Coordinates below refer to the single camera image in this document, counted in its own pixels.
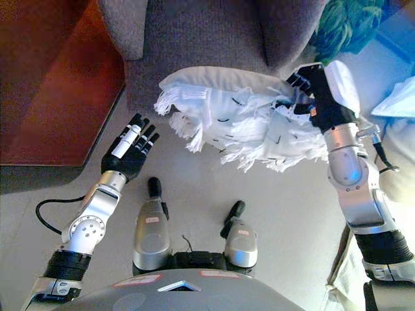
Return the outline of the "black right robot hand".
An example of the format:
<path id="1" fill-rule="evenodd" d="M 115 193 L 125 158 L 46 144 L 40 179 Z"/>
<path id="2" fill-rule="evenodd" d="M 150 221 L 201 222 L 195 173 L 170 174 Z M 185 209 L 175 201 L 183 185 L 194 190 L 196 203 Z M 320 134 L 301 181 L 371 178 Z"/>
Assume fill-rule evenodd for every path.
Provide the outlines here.
<path id="1" fill-rule="evenodd" d="M 296 68 L 286 79 L 308 102 L 295 103 L 295 115 L 308 115 L 322 133 L 343 124 L 357 123 L 360 101 L 350 70 L 340 62 L 327 66 L 308 63 Z"/>

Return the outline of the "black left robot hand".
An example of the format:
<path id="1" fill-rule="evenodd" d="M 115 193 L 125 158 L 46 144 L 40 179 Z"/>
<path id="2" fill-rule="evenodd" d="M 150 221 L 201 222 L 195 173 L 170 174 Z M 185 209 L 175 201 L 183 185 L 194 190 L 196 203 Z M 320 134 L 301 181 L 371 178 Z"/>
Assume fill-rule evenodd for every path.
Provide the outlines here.
<path id="1" fill-rule="evenodd" d="M 102 157 L 101 173 L 110 170 L 119 172 L 127 183 L 135 179 L 160 137 L 154 132 L 155 129 L 148 118 L 136 113 Z"/>

